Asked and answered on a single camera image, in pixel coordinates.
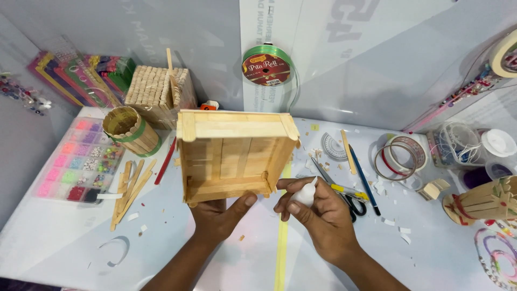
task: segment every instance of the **popsicle stick house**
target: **popsicle stick house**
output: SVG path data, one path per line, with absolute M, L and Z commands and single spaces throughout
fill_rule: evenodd
M 183 202 L 276 191 L 300 133 L 288 113 L 181 110 L 177 142 Z

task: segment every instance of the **white glue bottle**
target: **white glue bottle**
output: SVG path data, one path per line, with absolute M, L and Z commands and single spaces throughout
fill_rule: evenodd
M 314 180 L 312 180 L 311 183 L 305 184 L 303 188 L 300 191 L 297 191 L 295 194 L 291 196 L 291 199 L 289 201 L 298 201 L 304 204 L 307 207 L 311 207 L 314 203 L 314 193 L 316 192 L 316 180 L 318 177 L 314 177 Z

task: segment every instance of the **red pencil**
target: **red pencil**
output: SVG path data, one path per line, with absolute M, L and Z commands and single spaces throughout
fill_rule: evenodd
M 175 147 L 176 147 L 176 137 L 174 137 L 174 140 L 172 141 L 171 149 L 169 149 L 169 153 L 167 154 L 167 157 L 165 157 L 165 160 L 163 161 L 162 168 L 160 169 L 160 172 L 158 173 L 158 176 L 156 177 L 155 185 L 160 184 L 161 177 L 163 177 L 163 174 L 165 173 L 165 170 L 167 169 L 167 166 L 169 165 L 169 162 L 171 161 L 172 153 L 174 152 Z

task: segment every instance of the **white table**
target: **white table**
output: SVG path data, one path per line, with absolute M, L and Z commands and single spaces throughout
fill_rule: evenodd
M 102 117 L 94 108 L 84 108 L 80 113 L 89 115 Z M 323 133 L 329 132 L 339 140 L 339 130 L 345 129 L 362 167 L 370 174 L 367 179 L 377 180 L 371 159 L 386 142 L 389 131 L 298 118 L 295 123 L 307 150 L 295 149 L 292 177 L 310 175 L 305 168 L 307 153 L 322 147 Z M 319 124 L 319 131 L 310 130 L 310 124 Z M 425 136 L 413 138 L 425 145 Z M 163 162 L 167 146 L 163 148 L 155 156 L 160 160 L 154 172 Z M 128 151 L 124 159 L 138 160 Z M 341 163 L 340 170 L 336 162 L 328 161 L 328 173 L 337 183 L 352 186 L 358 182 L 357 188 L 362 188 L 359 176 L 348 171 L 347 162 Z M 448 180 L 453 186 L 446 193 L 465 191 L 456 178 L 453 180 L 448 171 L 435 168 L 432 162 L 420 174 L 427 181 L 438 177 Z M 0 233 L 0 277 L 83 290 L 138 290 L 194 231 L 189 208 L 181 203 L 180 168 L 171 161 L 161 184 L 154 187 L 153 182 L 151 178 L 128 211 L 138 211 L 140 217 L 131 222 L 124 218 L 114 232 L 110 232 L 113 200 L 83 207 L 76 202 L 40 199 L 31 195 L 33 184 Z M 404 187 L 399 184 L 392 187 L 384 182 L 384 187 L 389 197 L 374 192 L 381 213 L 395 220 L 397 226 L 411 228 L 412 243 L 408 245 L 400 237 L 397 226 L 382 223 L 368 205 L 368 213 L 358 217 L 354 228 L 359 243 L 375 260 L 412 290 L 498 290 L 477 259 L 473 237 L 481 223 L 459 226 L 444 213 L 441 199 L 424 201 L 412 191 L 404 195 Z M 195 290 L 273 290 L 279 219 L 272 209 L 279 197 L 280 193 L 273 193 L 269 199 L 259 198 L 213 254 Z M 139 237 L 144 224 L 148 230 Z M 118 236 L 127 237 L 130 248 L 122 263 L 111 268 L 107 262 L 118 261 L 123 248 L 117 243 L 101 249 L 99 246 Z M 316 254 L 307 231 L 295 219 L 288 223 L 287 237 L 285 290 L 357 289 L 346 274 Z

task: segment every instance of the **human hand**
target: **human hand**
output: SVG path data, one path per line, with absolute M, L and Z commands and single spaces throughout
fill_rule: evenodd
M 237 223 L 257 201 L 253 193 L 245 194 L 226 209 L 226 199 L 199 202 L 190 208 L 195 221 L 192 238 L 214 248 L 233 232 Z
M 327 262 L 339 266 L 350 255 L 361 252 L 357 242 L 348 205 L 321 178 L 316 181 L 314 204 L 311 208 L 298 201 L 289 201 L 291 196 L 302 189 L 314 177 L 303 179 L 280 179 L 277 189 L 286 190 L 273 208 L 282 213 L 282 221 L 287 221 L 292 214 L 300 221 L 312 239 L 318 254 Z

